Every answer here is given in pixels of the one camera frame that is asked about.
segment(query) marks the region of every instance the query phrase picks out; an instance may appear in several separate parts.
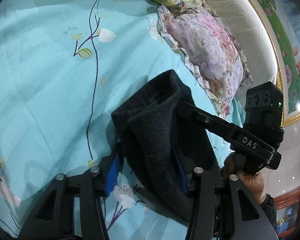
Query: framed painting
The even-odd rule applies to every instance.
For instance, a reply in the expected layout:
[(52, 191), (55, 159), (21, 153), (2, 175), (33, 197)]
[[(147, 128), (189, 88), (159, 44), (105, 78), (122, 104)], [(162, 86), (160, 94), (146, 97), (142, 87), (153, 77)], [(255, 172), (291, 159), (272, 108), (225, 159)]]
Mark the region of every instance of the framed painting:
[(265, 26), (276, 54), (285, 127), (300, 120), (300, 10), (293, 0), (249, 2)]

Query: white padded headboard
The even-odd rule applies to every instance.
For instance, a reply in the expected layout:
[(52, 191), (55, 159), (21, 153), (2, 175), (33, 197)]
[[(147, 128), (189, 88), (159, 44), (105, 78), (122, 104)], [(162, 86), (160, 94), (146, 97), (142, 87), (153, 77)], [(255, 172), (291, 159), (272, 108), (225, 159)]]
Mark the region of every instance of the white padded headboard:
[[(230, 27), (237, 41), (242, 44), (248, 68), (253, 75), (253, 86), (276, 82), (277, 59), (267, 31), (248, 0), (205, 0), (223, 22)], [(245, 105), (246, 91), (241, 88), (236, 96)]]

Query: wall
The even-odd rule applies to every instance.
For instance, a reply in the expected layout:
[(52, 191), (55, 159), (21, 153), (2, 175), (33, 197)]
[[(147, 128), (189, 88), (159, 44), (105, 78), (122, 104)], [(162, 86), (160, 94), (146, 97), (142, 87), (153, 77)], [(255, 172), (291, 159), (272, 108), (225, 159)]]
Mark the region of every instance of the wall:
[(276, 171), (263, 170), (265, 190), (272, 197), (300, 186), (300, 120), (285, 128), (284, 139), (278, 151), (282, 154), (279, 168)]

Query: silver bolt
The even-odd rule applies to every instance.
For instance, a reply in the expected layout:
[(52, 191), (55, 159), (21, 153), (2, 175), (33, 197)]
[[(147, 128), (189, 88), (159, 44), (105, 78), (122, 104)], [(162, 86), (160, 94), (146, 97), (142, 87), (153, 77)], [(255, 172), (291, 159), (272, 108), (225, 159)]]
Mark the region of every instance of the silver bolt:
[(200, 173), (203, 173), (203, 168), (201, 168), (201, 167), (195, 167), (195, 168), (193, 169), (193, 171), (194, 171), (195, 173), (197, 173), (197, 174), (200, 174)]
[(237, 181), (239, 179), (239, 177), (237, 175), (235, 175), (235, 174), (231, 174), (229, 176), (229, 179), (231, 179), (232, 181)]
[(63, 180), (65, 177), (66, 176), (64, 174), (60, 173), (56, 176), (56, 180)]
[(98, 174), (100, 172), (100, 168), (98, 166), (93, 166), (90, 168), (90, 172), (94, 174)]

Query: light blue bed sheet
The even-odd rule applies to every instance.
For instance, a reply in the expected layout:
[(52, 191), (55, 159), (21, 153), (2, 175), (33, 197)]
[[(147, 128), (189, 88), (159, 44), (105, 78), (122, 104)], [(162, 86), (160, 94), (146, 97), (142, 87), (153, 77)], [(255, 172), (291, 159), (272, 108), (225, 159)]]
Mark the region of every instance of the light blue bed sheet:
[[(14, 237), (41, 189), (56, 174), (80, 174), (110, 154), (117, 140), (111, 112), (158, 74), (174, 69), (191, 88), (196, 105), (216, 114), (180, 56), (158, 34), (157, 3), (99, 0), (91, 10), (95, 1), (0, 4), (0, 226)], [(100, 17), (94, 44), (88, 39), (80, 47), (91, 35), (90, 13), (92, 32)], [(93, 46), (98, 80), (89, 131), (92, 161), (86, 128), (96, 78)], [(242, 108), (235, 101), (228, 120), (242, 124)], [(229, 144), (208, 135), (222, 165)], [(110, 239), (184, 239), (182, 221), (130, 173), (125, 163), (119, 186), (106, 200)], [(123, 184), (131, 192), (119, 199)], [(75, 228), (80, 235), (78, 213), (76, 205)]]

